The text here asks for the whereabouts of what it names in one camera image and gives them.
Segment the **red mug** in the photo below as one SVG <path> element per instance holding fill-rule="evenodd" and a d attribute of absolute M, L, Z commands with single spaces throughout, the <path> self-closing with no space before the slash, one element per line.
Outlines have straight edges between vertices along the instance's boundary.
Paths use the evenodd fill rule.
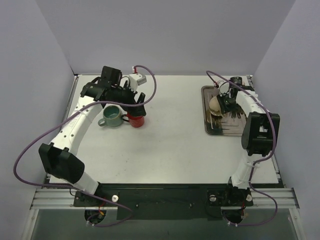
<path fill-rule="evenodd" d="M 134 128 L 140 128 L 145 123 L 145 117 L 144 116 L 132 116 L 129 113 L 123 114 L 121 116 L 121 119 L 124 122 L 129 123 Z"/>

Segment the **green speckled mug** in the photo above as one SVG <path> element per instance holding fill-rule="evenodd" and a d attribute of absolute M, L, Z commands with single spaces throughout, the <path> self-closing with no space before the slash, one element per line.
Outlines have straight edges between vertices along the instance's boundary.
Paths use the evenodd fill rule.
<path fill-rule="evenodd" d="M 107 106 L 102 113 L 103 117 L 98 121 L 100 127 L 119 127 L 122 123 L 122 111 L 115 105 Z"/>

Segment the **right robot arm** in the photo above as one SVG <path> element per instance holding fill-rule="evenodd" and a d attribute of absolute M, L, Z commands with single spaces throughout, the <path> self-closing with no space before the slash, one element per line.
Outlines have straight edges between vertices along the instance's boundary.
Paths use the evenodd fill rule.
<path fill-rule="evenodd" d="M 246 117 L 241 135 L 244 153 L 237 170 L 231 176 L 233 187 L 223 192 L 224 201 L 234 205 L 242 197 L 239 189 L 250 187 L 260 162 L 272 157 L 277 145 L 280 116 L 269 112 L 258 99 L 253 87 L 244 85 L 239 76 L 219 80 L 217 88 L 218 112 L 222 116 L 243 114 Z"/>

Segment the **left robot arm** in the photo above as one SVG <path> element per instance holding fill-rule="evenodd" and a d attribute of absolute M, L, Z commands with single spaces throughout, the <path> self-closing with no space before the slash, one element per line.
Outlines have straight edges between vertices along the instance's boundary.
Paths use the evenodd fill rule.
<path fill-rule="evenodd" d="M 135 99 L 138 86 L 147 81 L 146 76 L 134 72 L 123 85 L 121 78 L 119 69 L 104 66 L 100 76 L 83 86 L 73 111 L 75 117 L 38 150 L 45 172 L 85 191 L 85 200 L 92 206 L 102 202 L 103 193 L 97 190 L 99 183 L 85 172 L 85 164 L 76 156 L 88 128 L 107 102 L 124 104 L 125 111 L 134 117 L 146 115 L 142 105 L 146 95 L 142 92 Z"/>

